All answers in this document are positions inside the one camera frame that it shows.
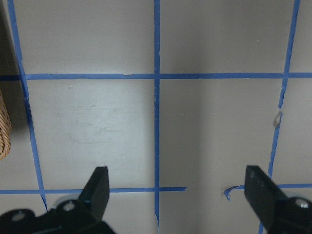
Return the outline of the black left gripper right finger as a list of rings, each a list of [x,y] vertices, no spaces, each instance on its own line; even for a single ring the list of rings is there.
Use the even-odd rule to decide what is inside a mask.
[[[264,228],[274,227],[288,197],[256,165],[246,166],[244,195]]]

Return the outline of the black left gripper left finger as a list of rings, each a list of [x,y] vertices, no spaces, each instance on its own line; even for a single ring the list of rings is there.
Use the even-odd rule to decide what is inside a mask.
[[[102,220],[109,200],[108,167],[95,168],[78,199],[96,220]]]

